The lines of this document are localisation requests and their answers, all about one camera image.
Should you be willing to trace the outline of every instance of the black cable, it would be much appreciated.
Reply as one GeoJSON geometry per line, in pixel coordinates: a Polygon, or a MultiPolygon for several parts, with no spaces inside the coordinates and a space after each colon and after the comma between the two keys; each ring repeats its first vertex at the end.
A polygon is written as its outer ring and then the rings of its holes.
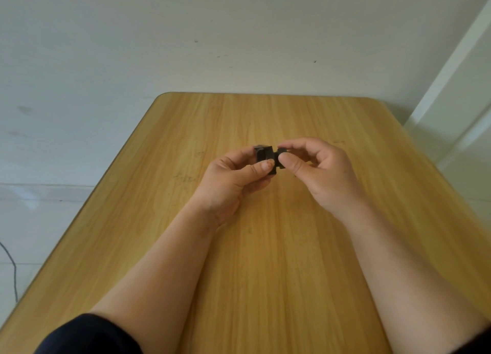
{"type": "Polygon", "coordinates": [[[19,302],[19,298],[17,296],[17,265],[15,264],[14,262],[14,258],[12,258],[12,256],[10,255],[10,253],[8,252],[7,248],[5,248],[5,246],[2,244],[2,242],[0,241],[0,246],[3,248],[3,250],[7,253],[8,257],[10,258],[10,261],[12,262],[12,264],[14,265],[14,294],[15,294],[15,303],[19,302]]]}

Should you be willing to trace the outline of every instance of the black sleeve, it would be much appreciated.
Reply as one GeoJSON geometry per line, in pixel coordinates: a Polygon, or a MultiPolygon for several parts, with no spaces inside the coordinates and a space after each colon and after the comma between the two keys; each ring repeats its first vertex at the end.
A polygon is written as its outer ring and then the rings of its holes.
{"type": "Polygon", "coordinates": [[[94,314],[82,314],[55,329],[34,354],[142,354],[120,327],[94,314]]]}
{"type": "Polygon", "coordinates": [[[480,333],[453,354],[481,354],[491,352],[491,327],[480,333]]]}

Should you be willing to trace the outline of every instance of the black plastic piece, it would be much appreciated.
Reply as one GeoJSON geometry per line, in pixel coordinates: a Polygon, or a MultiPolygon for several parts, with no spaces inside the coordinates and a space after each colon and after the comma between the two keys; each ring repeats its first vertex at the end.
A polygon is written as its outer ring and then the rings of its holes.
{"type": "Polygon", "coordinates": [[[274,160],[273,169],[268,173],[268,175],[276,174],[276,168],[285,169],[285,167],[279,162],[278,156],[286,152],[286,148],[278,148],[278,151],[273,151],[273,146],[255,146],[257,161],[264,161],[267,159],[274,160]]]}

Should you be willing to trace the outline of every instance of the wood grain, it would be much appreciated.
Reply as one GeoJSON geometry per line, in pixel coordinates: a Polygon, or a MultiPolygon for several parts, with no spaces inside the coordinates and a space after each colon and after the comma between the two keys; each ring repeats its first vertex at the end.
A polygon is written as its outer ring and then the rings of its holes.
{"type": "MultiPolygon", "coordinates": [[[[166,93],[3,326],[0,352],[31,353],[90,309],[150,248],[216,156],[301,136],[344,148],[397,229],[491,318],[488,233],[382,103],[166,93]]],[[[218,231],[180,351],[390,352],[343,227],[283,170],[218,231]]]]}

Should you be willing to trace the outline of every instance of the fingernail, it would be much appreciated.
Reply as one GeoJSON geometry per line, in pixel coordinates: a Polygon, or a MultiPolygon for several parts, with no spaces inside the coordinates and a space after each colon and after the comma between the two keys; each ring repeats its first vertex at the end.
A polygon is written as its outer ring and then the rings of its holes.
{"type": "Polygon", "coordinates": [[[273,159],[265,160],[261,163],[261,168],[263,168],[263,170],[271,169],[273,163],[274,163],[273,159]]]}

